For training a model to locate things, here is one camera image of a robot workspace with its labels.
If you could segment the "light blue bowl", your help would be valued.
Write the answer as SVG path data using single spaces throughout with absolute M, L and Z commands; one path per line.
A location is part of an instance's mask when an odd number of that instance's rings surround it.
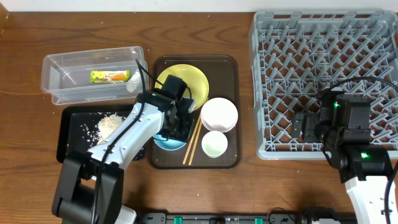
M 154 142 L 156 143 L 156 145 L 158 145 L 161 149 L 164 149 L 166 151 L 176 151 L 176 150 L 184 147 L 184 145 L 186 145 L 185 142 L 181 142 L 181 141 L 174 140 L 174 139 L 168 139 L 168 138 L 162 137 L 159 134 L 153 135 L 153 138 L 154 138 Z

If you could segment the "rice pile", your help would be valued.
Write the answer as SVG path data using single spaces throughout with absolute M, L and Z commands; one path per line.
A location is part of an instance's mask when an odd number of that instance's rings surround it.
M 125 119 L 125 116 L 117 113 L 89 113 L 88 121 L 80 125 L 83 130 L 82 138 L 88 143 L 88 147 L 93 147 L 108 138 Z

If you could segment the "green snack wrapper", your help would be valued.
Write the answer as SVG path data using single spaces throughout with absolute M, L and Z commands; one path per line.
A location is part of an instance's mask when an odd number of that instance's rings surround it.
M 126 82 L 130 77 L 130 70 L 121 71 L 100 71 L 92 70 L 90 83 L 119 83 Z

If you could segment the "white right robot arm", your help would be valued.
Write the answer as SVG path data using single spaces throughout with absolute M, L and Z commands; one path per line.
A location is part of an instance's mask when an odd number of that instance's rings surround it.
M 397 166 L 380 145 L 370 143 L 368 106 L 298 112 L 293 137 L 322 144 L 329 165 L 338 170 L 358 223 L 397 223 L 394 177 Z

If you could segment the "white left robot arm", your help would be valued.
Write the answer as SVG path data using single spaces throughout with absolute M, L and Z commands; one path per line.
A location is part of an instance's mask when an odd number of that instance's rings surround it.
M 133 222 L 134 210 L 123 210 L 124 172 L 154 135 L 186 142 L 193 131 L 193 98 L 158 88 L 137 96 L 129 116 L 105 140 L 86 152 L 65 154 L 52 214 L 69 223 Z

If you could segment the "grey dishwasher rack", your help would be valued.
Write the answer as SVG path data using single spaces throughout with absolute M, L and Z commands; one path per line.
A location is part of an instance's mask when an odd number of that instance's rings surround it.
M 320 144 L 292 138 L 295 112 L 339 83 L 371 104 L 370 140 L 397 158 L 397 14 L 392 11 L 255 13 L 249 30 L 254 132 L 263 160 L 322 160 Z

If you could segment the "right wooden chopstick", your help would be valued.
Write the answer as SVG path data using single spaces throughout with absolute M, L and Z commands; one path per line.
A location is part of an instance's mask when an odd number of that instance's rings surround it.
M 194 138 L 193 147 L 192 147 L 192 153 L 190 155 L 190 160 L 188 162 L 189 166 L 193 162 L 193 158 L 194 158 L 195 151 L 196 151 L 197 144 L 198 144 L 198 139 L 199 139 L 199 136 L 200 136 L 201 127 L 202 127 L 202 123 L 201 123 L 201 118 L 199 117 L 199 119 L 198 119 L 198 127 L 197 127 L 197 131 L 195 133 L 195 138 Z

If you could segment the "wooden chopstick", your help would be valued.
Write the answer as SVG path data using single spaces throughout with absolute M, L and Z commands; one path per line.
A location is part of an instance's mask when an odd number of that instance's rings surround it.
M 190 160 L 188 162 L 189 166 L 193 162 L 193 158 L 194 158 L 195 151 L 196 151 L 197 144 L 198 144 L 198 139 L 199 139 L 199 136 L 200 136 L 201 127 L 202 127 L 202 123 L 201 123 L 201 118 L 199 117 L 199 119 L 198 119 L 198 127 L 197 127 L 197 131 L 195 133 L 195 138 L 194 138 L 193 147 L 192 147 L 192 153 L 190 155 Z
M 188 157 L 190 155 L 191 148 L 195 144 L 194 142 L 195 142 L 195 138 L 196 138 L 196 136 L 197 136 L 197 134 L 199 132 L 199 129 L 200 129 L 199 128 L 200 127 L 200 123 L 201 123 L 201 118 L 198 117 L 198 120 L 196 122 L 195 128 L 193 130 L 193 135 L 192 135 L 191 139 L 189 140 L 188 147 L 187 147 L 187 150 L 186 150 L 183 162 L 182 162 L 183 165 L 186 164 L 187 159 L 188 159 Z

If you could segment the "left wooden chopstick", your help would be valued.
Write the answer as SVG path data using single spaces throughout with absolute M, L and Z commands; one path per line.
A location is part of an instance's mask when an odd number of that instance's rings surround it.
M 199 128 L 200 127 L 200 123 L 201 123 L 201 118 L 198 117 L 198 120 L 196 122 L 195 128 L 193 130 L 193 135 L 192 135 L 191 139 L 189 140 L 188 147 L 187 147 L 187 150 L 186 150 L 183 162 L 182 162 L 183 165 L 186 164 L 187 159 L 188 159 L 188 157 L 190 155 L 191 148 L 195 144 L 194 142 L 195 142 L 195 138 L 196 138 L 196 136 L 197 136 L 197 134 L 199 132 L 199 129 L 200 129 Z

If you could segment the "pink white bowl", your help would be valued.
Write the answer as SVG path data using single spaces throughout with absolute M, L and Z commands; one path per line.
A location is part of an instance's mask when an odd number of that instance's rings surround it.
M 226 98 L 208 100 L 200 111 L 201 122 L 209 131 L 226 133 L 238 122 L 237 107 Z

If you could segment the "small green cup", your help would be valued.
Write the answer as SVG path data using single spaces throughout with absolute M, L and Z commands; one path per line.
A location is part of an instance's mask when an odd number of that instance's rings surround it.
M 208 157 L 217 158 L 226 152 L 228 140 L 222 132 L 210 131 L 204 135 L 201 147 Z

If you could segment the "yellow plate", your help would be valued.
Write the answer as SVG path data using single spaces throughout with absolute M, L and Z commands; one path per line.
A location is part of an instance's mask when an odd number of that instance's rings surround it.
M 172 65 L 161 72 L 157 80 L 163 83 L 169 75 L 181 78 L 190 88 L 192 98 L 195 100 L 193 110 L 199 109 L 205 103 L 210 86 L 206 75 L 199 68 L 188 64 Z

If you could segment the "crumpled white tissue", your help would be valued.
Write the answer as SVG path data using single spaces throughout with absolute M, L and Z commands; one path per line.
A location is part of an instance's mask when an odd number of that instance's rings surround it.
M 142 80 L 139 70 L 132 73 L 130 79 L 127 81 L 126 89 L 132 94 L 142 93 Z

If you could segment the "black flat tray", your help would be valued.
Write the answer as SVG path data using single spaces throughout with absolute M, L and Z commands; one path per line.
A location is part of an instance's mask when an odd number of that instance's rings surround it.
M 69 106 L 62 112 L 58 137 L 57 160 L 62 163 L 72 151 L 85 153 L 100 141 L 98 123 L 112 115 L 125 119 L 132 105 Z

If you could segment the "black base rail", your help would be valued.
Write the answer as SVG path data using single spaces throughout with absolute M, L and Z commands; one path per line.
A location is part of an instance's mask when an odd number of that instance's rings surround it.
M 357 224 L 356 216 L 351 213 L 337 213 L 331 208 L 310 207 L 299 213 L 281 207 L 271 209 L 264 214 L 171 214 L 142 213 L 137 216 L 137 224 Z

